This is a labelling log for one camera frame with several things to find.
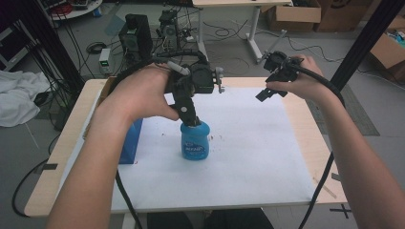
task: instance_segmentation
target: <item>floor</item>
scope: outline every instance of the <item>floor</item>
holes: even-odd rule
[[[92,42],[104,42],[106,44],[117,41],[111,28],[117,24],[116,15],[122,11],[131,9],[134,4],[125,5],[104,4],[103,15],[95,18],[91,14],[71,19],[62,23],[57,29],[62,42],[68,53],[78,65],[77,54],[69,36],[66,35],[65,26],[70,25],[75,39],[81,50],[85,52],[86,47]],[[237,30],[246,19],[238,20],[225,19],[226,17],[206,16],[206,22],[213,26],[232,28]],[[362,25],[358,30],[343,33],[317,33],[289,32],[288,36],[292,40],[295,49],[303,49],[305,46],[320,46],[325,56],[329,59],[340,59],[345,56],[350,49],[354,39],[359,34]],[[274,35],[267,33],[266,21],[261,17],[258,25],[256,40],[260,50],[266,50],[275,41]],[[248,32],[249,27],[244,26],[240,35]],[[205,42],[208,58],[211,65],[222,66],[226,70],[225,76],[267,76],[268,72],[261,65],[256,65],[252,54],[245,44],[245,41],[234,36],[232,38],[216,41],[213,37],[216,29],[204,27]],[[195,44],[188,44],[187,47],[195,48]],[[339,66],[338,62],[328,62],[320,57],[318,48],[310,50],[295,51],[288,40],[283,39],[276,47],[276,50],[285,52],[288,55],[303,53],[314,56],[318,65],[322,69],[326,78],[331,78]],[[120,61],[120,50],[117,49],[114,57],[117,63]],[[87,63],[94,77],[101,78],[97,65],[98,56],[90,55]],[[374,70],[373,62],[366,58],[361,66],[361,71]],[[24,58],[14,68],[15,71],[39,72],[39,68],[32,61],[30,56]],[[83,68],[82,75],[91,78],[90,71]],[[357,99],[372,120],[380,136],[366,136],[370,144],[376,149],[381,158],[386,162],[394,176],[405,189],[405,125],[401,124],[405,114],[405,91],[403,87],[383,79],[378,72],[355,73],[351,78],[351,86]],[[12,128],[0,128],[0,228],[43,228],[46,219],[28,219],[17,216],[11,208],[11,199],[20,180],[37,163],[49,156],[52,149],[52,141],[59,135],[53,129],[50,120],[32,119],[25,124]],[[21,186],[20,192],[16,196],[16,206],[19,211],[23,211],[24,206],[30,197],[32,189],[40,176],[40,170],[34,171]],[[268,218],[275,228],[296,228],[302,220],[307,207],[267,207],[264,208]],[[350,209],[349,204],[316,205],[307,223],[307,228],[356,228],[352,213],[346,213],[342,209]],[[201,228],[203,212],[188,212],[195,228]],[[140,215],[143,225],[145,225],[145,215]],[[123,215],[112,215],[110,228],[121,228]]]

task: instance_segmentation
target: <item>blue bottle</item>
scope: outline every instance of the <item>blue bottle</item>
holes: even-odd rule
[[[187,127],[182,123],[180,129],[182,156],[189,160],[206,159],[209,153],[209,126],[204,122],[196,127]]]

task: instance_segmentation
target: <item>cardboard box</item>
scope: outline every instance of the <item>cardboard box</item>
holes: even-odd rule
[[[314,23],[321,21],[321,7],[309,0],[309,7],[274,6],[266,13],[271,31],[312,31]]]
[[[387,31],[405,32],[405,16],[397,16]],[[405,82],[405,47],[384,33],[370,53],[388,71],[385,75],[387,79]]]
[[[114,76],[109,77],[104,85],[104,87],[101,90],[100,97],[98,98],[98,101],[96,103],[96,108],[105,100],[105,98],[108,96],[108,92],[110,90],[110,87],[113,83],[113,81],[116,78]],[[143,119],[138,119],[136,120],[131,127],[129,128],[127,135],[125,137],[124,144],[122,146],[122,151],[121,151],[121,156],[119,158],[119,164],[134,164],[135,161],[135,155],[137,152],[137,147],[138,147],[138,141],[139,141],[139,135],[140,135],[140,130],[142,127],[142,121]],[[87,126],[85,133],[83,135],[83,138],[86,138],[87,132],[90,128],[90,123]]]
[[[354,31],[364,17],[373,0],[318,0],[322,19],[316,24],[316,31]]]

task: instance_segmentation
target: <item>wooden table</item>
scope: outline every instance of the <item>wooden table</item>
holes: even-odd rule
[[[97,79],[86,83],[48,161],[48,163],[58,165],[55,170],[43,171],[25,208],[25,213],[28,216],[47,216],[50,213],[66,161],[75,147],[85,119],[91,111],[96,95],[104,86],[105,81],[105,79]],[[264,77],[226,77],[223,79],[223,85],[258,87],[259,90],[264,87],[264,81]],[[330,151],[313,120],[306,102],[293,94],[288,94],[283,99],[283,103],[313,184],[316,185],[322,176]],[[337,174],[334,164],[330,172]],[[344,202],[347,201],[340,182],[329,178],[318,198],[318,203]]]
[[[206,54],[205,44],[203,43],[203,8],[207,7],[254,7],[252,14],[252,25],[250,27],[250,32],[246,34],[247,43],[249,47],[253,50],[255,54],[255,60],[259,63],[263,57],[262,52],[254,40],[254,34],[256,33],[257,22],[259,20],[260,8],[261,6],[271,6],[271,5],[284,5],[289,4],[288,0],[193,0],[193,4],[196,8],[199,8],[199,36],[197,39],[197,44],[199,50]]]

